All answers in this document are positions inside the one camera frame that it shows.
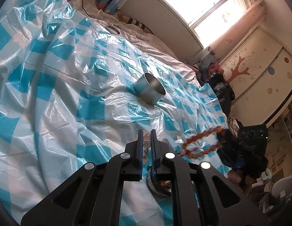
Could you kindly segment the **blue white checkered plastic sheet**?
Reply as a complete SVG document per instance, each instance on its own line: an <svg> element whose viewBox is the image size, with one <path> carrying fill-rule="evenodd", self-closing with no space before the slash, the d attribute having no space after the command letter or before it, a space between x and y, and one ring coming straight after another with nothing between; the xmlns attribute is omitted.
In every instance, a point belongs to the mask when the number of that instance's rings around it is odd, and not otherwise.
<svg viewBox="0 0 292 226"><path fill-rule="evenodd" d="M134 83L151 73L155 105ZM76 11L67 0L6 0L0 10L0 201L15 221L87 162L156 130L176 151L227 120L213 90Z"/></svg>

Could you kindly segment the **black clothes pile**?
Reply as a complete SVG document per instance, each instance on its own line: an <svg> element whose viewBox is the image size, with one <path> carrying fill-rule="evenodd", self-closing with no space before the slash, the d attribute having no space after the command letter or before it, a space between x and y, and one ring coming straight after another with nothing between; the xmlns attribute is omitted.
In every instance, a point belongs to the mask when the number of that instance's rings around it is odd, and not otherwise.
<svg viewBox="0 0 292 226"><path fill-rule="evenodd" d="M229 117L235 93L224 79L224 70L220 67L214 52L204 50L195 57L193 68L197 71L196 78L201 85L209 84L221 105L226 117Z"/></svg>

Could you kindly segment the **striped cushion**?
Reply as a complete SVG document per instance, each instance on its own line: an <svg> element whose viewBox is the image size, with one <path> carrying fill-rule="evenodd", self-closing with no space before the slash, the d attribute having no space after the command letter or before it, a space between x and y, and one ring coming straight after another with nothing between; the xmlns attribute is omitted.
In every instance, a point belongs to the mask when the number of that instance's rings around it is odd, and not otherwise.
<svg viewBox="0 0 292 226"><path fill-rule="evenodd" d="M133 25L139 27L140 29L142 29L145 33L153 34L153 32L143 23L141 23L141 22L139 22L131 17L122 15L121 13L117 13L117 16L121 22L124 22L125 24L133 24Z"/></svg>

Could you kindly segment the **tree decorated wardrobe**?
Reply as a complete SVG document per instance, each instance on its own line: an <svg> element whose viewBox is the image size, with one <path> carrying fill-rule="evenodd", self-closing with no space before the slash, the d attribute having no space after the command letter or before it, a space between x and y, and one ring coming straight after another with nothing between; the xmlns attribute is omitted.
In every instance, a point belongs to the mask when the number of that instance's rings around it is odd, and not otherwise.
<svg viewBox="0 0 292 226"><path fill-rule="evenodd" d="M235 100L230 117L270 125L292 100L292 55L256 29L221 65Z"/></svg>

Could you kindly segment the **window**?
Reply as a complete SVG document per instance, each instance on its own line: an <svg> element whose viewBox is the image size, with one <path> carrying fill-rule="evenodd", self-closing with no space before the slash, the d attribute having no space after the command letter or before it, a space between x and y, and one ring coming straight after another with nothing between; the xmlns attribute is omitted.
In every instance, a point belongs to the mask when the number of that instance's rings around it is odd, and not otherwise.
<svg viewBox="0 0 292 226"><path fill-rule="evenodd" d="M202 47L230 29L257 0L163 0Z"/></svg>

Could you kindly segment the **white headboard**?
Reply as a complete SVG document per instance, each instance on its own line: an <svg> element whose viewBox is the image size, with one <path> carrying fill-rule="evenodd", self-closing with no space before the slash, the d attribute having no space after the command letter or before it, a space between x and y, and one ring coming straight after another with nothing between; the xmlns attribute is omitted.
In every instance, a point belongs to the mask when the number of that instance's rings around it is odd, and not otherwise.
<svg viewBox="0 0 292 226"><path fill-rule="evenodd" d="M180 15L163 0L127 0L120 11L146 25L181 61L203 49Z"/></svg>

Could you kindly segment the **silver metal tin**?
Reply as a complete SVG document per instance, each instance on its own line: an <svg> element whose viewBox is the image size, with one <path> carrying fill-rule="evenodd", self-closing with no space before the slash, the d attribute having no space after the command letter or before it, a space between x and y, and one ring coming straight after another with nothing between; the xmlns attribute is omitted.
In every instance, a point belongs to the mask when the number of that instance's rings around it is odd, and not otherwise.
<svg viewBox="0 0 292 226"><path fill-rule="evenodd" d="M144 73L135 83L136 94L147 104L155 105L166 95L161 82L151 73Z"/></svg>

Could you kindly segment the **white chair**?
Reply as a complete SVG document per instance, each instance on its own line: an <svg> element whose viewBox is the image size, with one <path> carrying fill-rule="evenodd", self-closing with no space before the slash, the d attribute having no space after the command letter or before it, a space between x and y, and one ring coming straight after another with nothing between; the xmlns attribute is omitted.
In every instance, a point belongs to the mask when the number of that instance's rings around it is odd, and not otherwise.
<svg viewBox="0 0 292 226"><path fill-rule="evenodd" d="M267 211L275 206L282 206L292 198L292 175L278 180L270 192L267 192L259 202L259 207Z"/></svg>

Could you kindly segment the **white bed sheet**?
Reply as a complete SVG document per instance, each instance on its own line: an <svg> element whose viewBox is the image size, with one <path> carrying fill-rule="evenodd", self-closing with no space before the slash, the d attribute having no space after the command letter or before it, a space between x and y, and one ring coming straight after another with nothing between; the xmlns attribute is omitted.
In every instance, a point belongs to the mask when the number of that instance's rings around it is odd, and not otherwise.
<svg viewBox="0 0 292 226"><path fill-rule="evenodd" d="M98 22L103 27L112 26L115 28L120 32L120 36L124 37L142 52L170 66L188 83L193 83L197 87L200 86L195 72L189 66L179 61L171 49L155 35L146 33L134 24L126 24L120 21L117 15L109 15L102 10L98 10L95 5L95 0L67 1L83 15L90 17L92 21Z"/></svg>

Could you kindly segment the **round tin lid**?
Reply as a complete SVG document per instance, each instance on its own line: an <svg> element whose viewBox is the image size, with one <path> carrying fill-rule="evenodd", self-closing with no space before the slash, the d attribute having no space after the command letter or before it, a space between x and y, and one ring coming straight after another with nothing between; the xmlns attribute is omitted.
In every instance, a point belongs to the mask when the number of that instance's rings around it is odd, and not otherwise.
<svg viewBox="0 0 292 226"><path fill-rule="evenodd" d="M111 34L120 35L120 28L119 27L106 26L106 30L109 31Z"/></svg>

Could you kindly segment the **dark patterned bangle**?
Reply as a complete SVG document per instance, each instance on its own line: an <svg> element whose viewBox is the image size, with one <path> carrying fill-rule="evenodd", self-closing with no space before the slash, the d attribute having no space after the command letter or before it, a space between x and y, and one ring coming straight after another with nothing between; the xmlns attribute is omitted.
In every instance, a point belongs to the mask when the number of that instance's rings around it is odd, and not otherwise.
<svg viewBox="0 0 292 226"><path fill-rule="evenodd" d="M147 167L146 183L151 193L157 197L168 198L172 196L170 181L156 181L152 175L151 165Z"/></svg>

